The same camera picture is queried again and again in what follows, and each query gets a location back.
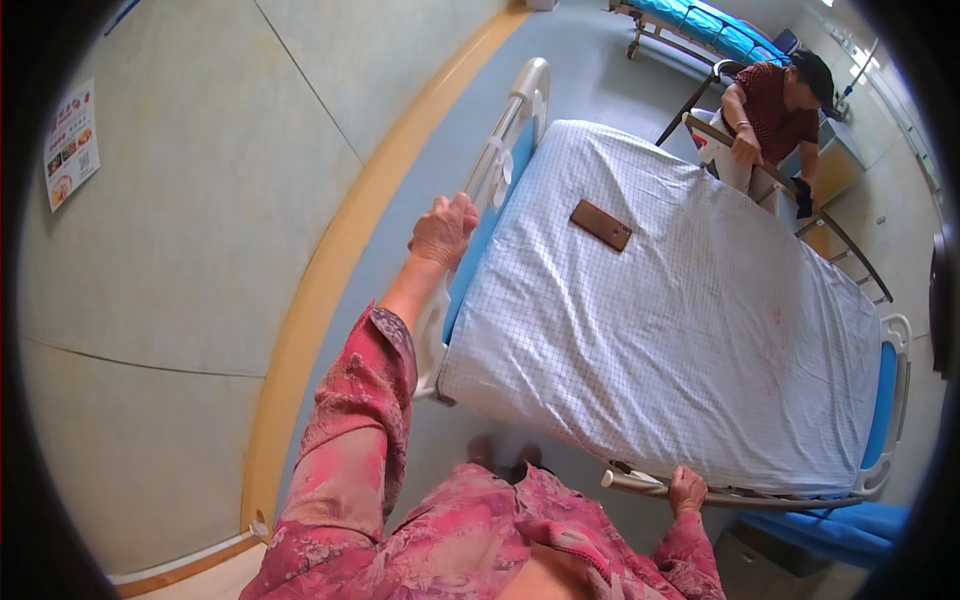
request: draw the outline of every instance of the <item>blue mattress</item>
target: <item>blue mattress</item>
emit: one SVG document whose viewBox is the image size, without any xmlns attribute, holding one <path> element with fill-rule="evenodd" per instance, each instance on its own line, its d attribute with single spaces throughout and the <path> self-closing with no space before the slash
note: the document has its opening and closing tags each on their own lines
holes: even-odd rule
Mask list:
<svg viewBox="0 0 960 600">
<path fill-rule="evenodd" d="M 744 64 L 767 60 L 790 62 L 773 42 L 740 19 L 697 0 L 624 0 L 627 6 L 648 12 L 680 33 L 709 44 L 724 57 Z"/>
</svg>

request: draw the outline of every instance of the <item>blue stretcher bed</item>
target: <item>blue stretcher bed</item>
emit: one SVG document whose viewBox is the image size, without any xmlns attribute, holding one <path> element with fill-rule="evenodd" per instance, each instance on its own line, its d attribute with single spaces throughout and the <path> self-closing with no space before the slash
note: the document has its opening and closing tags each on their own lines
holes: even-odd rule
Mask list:
<svg viewBox="0 0 960 600">
<path fill-rule="evenodd" d="M 743 64 L 766 60 L 785 66 L 790 62 L 782 50 L 749 23 L 698 0 L 611 0 L 610 8 L 636 22 L 636 39 L 627 48 L 627 58 L 631 60 L 636 57 L 640 37 L 649 36 L 709 64 L 714 64 L 716 57 Z M 646 29 L 648 24 L 653 26 L 652 32 Z M 664 30 L 693 42 L 714 58 L 662 36 Z"/>
<path fill-rule="evenodd" d="M 546 60 L 527 61 L 514 83 L 506 109 L 464 185 L 464 191 L 480 211 L 480 225 L 472 234 L 459 268 L 455 273 L 448 274 L 438 287 L 415 328 L 414 343 L 420 378 L 414 400 L 433 399 L 448 405 L 455 403 L 455 398 L 446 398 L 437 393 L 440 366 L 448 345 L 456 342 L 451 337 L 458 313 L 497 227 L 502 208 L 510 201 L 517 182 L 546 132 L 549 86 Z M 876 408 L 859 476 L 850 495 L 840 498 L 802 498 L 758 494 L 741 489 L 711 489 L 707 504 L 752 510 L 806 511 L 850 506 L 876 497 L 887 481 L 900 442 L 907 404 L 912 339 L 910 324 L 902 315 L 884 318 L 881 324 L 883 343 Z M 626 471 L 625 465 L 615 466 Z M 628 474 L 614 474 L 608 470 L 602 485 L 653 497 L 665 498 L 668 492 L 666 484 L 635 470 Z"/>
</svg>

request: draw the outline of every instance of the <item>red checkered shirt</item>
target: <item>red checkered shirt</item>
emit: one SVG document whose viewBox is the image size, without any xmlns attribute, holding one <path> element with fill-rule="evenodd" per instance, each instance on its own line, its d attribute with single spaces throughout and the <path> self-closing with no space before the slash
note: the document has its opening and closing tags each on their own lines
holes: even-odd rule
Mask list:
<svg viewBox="0 0 960 600">
<path fill-rule="evenodd" d="M 817 143 L 820 117 L 816 110 L 789 111 L 783 105 L 783 76 L 786 69 L 771 62 L 757 62 L 733 78 L 747 94 L 743 109 L 760 142 L 763 159 L 780 164 L 800 142 Z M 731 135 L 736 132 L 721 112 Z"/>
</svg>

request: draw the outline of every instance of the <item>blue floor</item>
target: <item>blue floor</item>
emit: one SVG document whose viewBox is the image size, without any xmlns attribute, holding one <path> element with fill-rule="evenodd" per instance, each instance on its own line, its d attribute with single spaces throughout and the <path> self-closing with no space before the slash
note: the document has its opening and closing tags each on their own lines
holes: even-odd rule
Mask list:
<svg viewBox="0 0 960 600">
<path fill-rule="evenodd" d="M 386 291 L 406 256 L 406 243 L 418 217 L 436 195 L 452 196 L 467 177 L 484 140 L 504 108 L 520 66 L 532 57 L 550 63 L 549 118 L 584 119 L 655 141 L 706 76 L 708 67 L 683 53 L 644 39 L 636 60 L 627 60 L 633 21 L 606 11 L 605 0 L 563 0 L 553 12 L 539 12 L 493 55 L 427 142 L 387 207 L 334 313 L 310 382 L 304 391 L 297 427 L 279 491 L 282 506 L 300 435 L 313 408 L 313 393 L 363 308 Z M 716 109 L 721 88 L 708 91 L 699 106 Z M 680 127 L 663 148 L 695 162 L 692 141 Z M 584 452 L 518 428 L 473 416 L 463 406 L 424 402 L 414 408 L 403 491 L 388 522 L 395 525 L 464 460 L 467 441 L 496 432 L 500 463 L 512 463 L 519 448 L 535 439 L 544 463 L 570 487 L 599 500 L 624 539 L 641 553 L 651 552 L 672 521 L 665 502 L 600 488 L 606 468 Z M 715 540 L 735 513 L 707 509 L 704 522 Z"/>
</svg>

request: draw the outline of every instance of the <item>hospital bed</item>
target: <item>hospital bed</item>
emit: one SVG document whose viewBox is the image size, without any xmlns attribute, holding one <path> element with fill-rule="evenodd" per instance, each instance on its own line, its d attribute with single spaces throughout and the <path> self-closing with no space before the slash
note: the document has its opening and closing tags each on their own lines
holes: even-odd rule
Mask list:
<svg viewBox="0 0 960 600">
<path fill-rule="evenodd" d="M 548 128 L 549 82 L 545 60 L 524 65 L 469 173 L 480 225 L 415 327 L 415 399 L 577 445 L 614 467 L 604 486 L 654 497 L 678 464 L 715 506 L 881 490 L 907 320 L 704 169 L 604 126 Z M 623 253 L 568 222 L 582 198 L 633 228 Z"/>
<path fill-rule="evenodd" d="M 640 38 L 648 36 L 707 64 L 714 64 L 718 57 L 746 64 L 767 60 L 785 66 L 790 62 L 756 27 L 698 0 L 611 0 L 610 10 L 630 16 L 636 23 L 636 39 L 627 46 L 630 60 L 636 58 Z"/>
</svg>

